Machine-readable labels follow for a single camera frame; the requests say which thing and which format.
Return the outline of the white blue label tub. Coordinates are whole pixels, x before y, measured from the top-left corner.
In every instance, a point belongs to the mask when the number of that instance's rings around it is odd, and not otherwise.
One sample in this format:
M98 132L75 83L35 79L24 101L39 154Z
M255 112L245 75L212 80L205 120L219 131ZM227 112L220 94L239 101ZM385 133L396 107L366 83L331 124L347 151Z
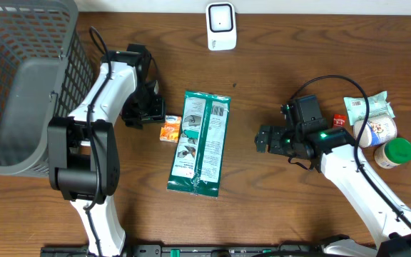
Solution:
M357 139L362 127L364 127L364 131L359 140L359 146L361 148L378 146L393 140L397 136L396 124L393 118L388 114L369 118L366 123L364 123L363 120L356 121L353 126L355 139Z

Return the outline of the orange small box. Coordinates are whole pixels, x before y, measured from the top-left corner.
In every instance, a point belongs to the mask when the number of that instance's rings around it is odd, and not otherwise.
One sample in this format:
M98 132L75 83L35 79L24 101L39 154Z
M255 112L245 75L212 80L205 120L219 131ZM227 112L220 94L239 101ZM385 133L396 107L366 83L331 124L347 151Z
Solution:
M177 143L181 129L181 116L166 115L165 123L161 127L159 139L171 143Z

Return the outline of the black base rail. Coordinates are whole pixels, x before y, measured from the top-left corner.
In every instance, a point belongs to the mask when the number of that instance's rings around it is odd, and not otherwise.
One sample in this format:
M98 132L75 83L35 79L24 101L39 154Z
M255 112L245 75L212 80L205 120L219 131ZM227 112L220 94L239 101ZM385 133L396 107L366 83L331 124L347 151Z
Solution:
M324 256L320 247L283 244L281 246L125 246L119 256L126 257L211 257L256 256L263 253L282 252L282 256Z

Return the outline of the white barcode scanner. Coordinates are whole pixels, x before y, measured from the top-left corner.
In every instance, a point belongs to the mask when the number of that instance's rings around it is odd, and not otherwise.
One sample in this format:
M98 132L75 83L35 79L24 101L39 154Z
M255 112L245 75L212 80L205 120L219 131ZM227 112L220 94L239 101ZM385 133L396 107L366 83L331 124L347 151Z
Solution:
M232 50L237 45L235 7L230 2L210 3L205 8L208 49Z

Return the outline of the green lid jar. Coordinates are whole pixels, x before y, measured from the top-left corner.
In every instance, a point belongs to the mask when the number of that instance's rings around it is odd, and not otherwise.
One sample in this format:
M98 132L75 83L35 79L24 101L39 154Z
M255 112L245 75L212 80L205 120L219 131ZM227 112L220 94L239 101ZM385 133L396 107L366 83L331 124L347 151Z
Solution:
M411 161L411 143L404 138L394 138L374 152L376 164L390 169Z

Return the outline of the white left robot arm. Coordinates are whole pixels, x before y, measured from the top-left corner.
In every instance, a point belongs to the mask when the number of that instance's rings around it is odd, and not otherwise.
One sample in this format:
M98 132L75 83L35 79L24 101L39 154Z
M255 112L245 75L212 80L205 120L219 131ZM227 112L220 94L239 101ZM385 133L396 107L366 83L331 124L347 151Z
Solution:
M114 126L117 119L137 129L165 121L158 80L147 79L154 63L144 45L106 51L83 102L49 121L49 182L78 212L89 243L43 247L42 256L126 256L126 232L114 201L121 172Z

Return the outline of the grey plastic basket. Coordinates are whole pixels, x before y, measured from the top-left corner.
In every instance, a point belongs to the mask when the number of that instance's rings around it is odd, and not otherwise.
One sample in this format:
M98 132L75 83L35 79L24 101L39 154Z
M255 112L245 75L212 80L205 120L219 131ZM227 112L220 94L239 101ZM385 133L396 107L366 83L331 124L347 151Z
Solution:
M0 175L49 174L47 126L93 84L69 0L0 0Z

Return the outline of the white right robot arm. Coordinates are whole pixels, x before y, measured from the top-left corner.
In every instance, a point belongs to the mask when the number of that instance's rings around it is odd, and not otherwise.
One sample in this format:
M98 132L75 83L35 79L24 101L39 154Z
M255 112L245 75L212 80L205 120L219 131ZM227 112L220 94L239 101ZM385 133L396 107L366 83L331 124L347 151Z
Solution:
M257 151L308 160L346 197L369 230L375 247L339 235L314 247L321 256L411 256L411 209L378 176L356 140L344 128L329 128L316 96L290 100L281 107L284 126L261 126Z

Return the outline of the green 3M glove package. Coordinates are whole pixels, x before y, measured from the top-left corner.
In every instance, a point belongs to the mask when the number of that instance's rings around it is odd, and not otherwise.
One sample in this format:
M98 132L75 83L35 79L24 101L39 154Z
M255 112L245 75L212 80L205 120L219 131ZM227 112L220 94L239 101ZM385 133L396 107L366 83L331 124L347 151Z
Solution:
M218 197L230 103L229 96L185 93L168 190Z

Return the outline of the red stick packet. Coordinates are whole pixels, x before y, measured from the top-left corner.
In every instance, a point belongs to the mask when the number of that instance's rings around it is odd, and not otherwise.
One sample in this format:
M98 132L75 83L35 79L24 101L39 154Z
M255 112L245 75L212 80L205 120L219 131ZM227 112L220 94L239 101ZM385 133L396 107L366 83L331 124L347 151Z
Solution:
M333 116L333 128L344 127L347 121L347 116L335 114Z

